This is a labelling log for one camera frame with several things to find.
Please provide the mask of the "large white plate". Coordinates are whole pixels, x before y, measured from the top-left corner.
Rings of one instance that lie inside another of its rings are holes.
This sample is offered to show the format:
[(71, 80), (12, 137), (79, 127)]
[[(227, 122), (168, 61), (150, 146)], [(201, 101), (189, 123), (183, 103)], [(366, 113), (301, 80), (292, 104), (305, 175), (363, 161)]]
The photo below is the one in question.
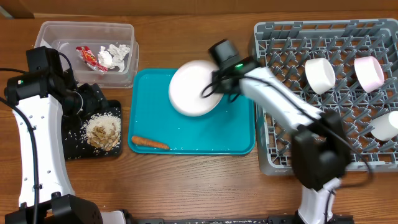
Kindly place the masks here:
[(201, 116), (214, 109), (223, 94), (211, 93), (212, 88), (202, 91), (212, 81), (212, 72), (218, 67), (207, 60), (193, 60), (183, 64), (173, 75), (169, 85), (172, 106), (186, 116)]

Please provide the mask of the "red snack wrapper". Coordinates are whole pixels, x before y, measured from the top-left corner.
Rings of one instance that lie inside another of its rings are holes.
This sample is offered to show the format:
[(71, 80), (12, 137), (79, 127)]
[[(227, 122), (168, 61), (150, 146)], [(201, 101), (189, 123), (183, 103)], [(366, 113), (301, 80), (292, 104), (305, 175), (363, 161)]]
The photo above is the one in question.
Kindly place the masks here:
[(80, 54), (80, 58), (84, 61), (87, 66), (89, 66), (92, 70), (99, 72), (107, 72), (108, 69), (102, 65), (100, 65), (94, 56), (93, 52), (87, 46), (76, 47), (76, 51)]

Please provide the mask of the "foil wrapper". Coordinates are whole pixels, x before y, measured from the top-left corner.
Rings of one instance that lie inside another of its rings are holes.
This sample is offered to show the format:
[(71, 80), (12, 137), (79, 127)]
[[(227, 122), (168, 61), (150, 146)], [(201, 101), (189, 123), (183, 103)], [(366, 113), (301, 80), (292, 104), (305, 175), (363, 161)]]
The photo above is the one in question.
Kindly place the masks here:
[(119, 68), (119, 72), (125, 69), (124, 58), (129, 54), (130, 47), (124, 44), (118, 47), (110, 44), (108, 49), (105, 46), (100, 47), (98, 53), (98, 63), (106, 70)]

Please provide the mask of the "peanut shells pile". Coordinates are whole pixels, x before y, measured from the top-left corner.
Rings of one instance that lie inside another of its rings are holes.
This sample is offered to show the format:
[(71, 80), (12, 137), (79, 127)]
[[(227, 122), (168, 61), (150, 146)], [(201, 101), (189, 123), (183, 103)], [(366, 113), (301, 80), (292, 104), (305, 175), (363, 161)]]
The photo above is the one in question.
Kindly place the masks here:
[(86, 132), (87, 143), (95, 148), (110, 151), (119, 144), (120, 133), (116, 128), (106, 130), (102, 126), (95, 126)]

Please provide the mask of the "cream bowl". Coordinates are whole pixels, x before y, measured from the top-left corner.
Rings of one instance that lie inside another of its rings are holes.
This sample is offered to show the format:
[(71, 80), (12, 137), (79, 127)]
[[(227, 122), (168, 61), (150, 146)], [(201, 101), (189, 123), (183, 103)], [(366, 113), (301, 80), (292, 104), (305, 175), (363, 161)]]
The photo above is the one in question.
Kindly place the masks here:
[(311, 89), (318, 95), (335, 86), (336, 77), (331, 63), (325, 58), (310, 59), (305, 62), (305, 75)]

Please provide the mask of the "orange carrot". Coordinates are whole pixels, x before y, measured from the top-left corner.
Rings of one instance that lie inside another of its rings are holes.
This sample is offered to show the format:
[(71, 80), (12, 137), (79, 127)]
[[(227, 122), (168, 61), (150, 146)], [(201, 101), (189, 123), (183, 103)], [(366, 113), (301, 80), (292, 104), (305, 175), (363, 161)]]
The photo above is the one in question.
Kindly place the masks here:
[(131, 138), (131, 141), (137, 146), (153, 147), (153, 148), (164, 149), (164, 150), (170, 149), (170, 147), (164, 143), (154, 141), (151, 139), (146, 139), (146, 138), (143, 138), (140, 136), (133, 136)]

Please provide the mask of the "small white plate bowl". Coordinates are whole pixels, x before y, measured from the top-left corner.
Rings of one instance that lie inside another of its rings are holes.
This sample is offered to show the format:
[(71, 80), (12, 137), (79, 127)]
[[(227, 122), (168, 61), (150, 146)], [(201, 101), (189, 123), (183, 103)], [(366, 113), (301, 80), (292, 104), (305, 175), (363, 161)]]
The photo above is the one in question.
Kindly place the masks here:
[(381, 65), (373, 56), (356, 58), (354, 70), (362, 89), (369, 93), (384, 84), (385, 78)]

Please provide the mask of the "small white cup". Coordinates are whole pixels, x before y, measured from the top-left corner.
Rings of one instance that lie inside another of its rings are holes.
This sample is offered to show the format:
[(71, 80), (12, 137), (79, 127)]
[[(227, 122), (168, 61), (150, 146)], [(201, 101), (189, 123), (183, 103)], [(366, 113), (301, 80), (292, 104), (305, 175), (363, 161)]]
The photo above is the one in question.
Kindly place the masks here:
[(371, 134), (378, 140), (388, 141), (397, 135), (397, 111), (391, 111), (370, 122)]

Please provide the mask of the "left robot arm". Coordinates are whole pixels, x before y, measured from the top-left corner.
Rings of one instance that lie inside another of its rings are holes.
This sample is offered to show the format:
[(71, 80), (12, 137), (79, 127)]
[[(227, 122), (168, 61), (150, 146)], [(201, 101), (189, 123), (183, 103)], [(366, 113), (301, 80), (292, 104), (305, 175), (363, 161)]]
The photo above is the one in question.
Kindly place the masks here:
[(64, 70), (63, 53), (47, 47), (26, 52), (28, 71), (8, 79), (1, 102), (12, 109), (19, 129), (22, 186), (19, 209), (6, 223), (133, 223), (126, 210), (102, 212), (75, 196), (67, 175), (62, 121), (80, 130), (83, 119), (98, 112), (115, 113), (97, 84), (77, 85), (72, 68)]

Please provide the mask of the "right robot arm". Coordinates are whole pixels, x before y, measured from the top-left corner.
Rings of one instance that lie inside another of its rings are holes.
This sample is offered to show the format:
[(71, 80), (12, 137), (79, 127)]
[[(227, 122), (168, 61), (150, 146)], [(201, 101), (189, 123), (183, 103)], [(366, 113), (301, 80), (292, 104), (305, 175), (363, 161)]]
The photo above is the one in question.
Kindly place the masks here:
[(202, 97), (244, 95), (262, 106), (290, 134), (291, 167), (303, 185), (295, 223), (331, 223), (335, 193), (351, 162), (351, 145), (340, 115), (303, 101), (268, 67), (253, 57), (242, 58), (226, 39), (208, 52), (218, 68)]

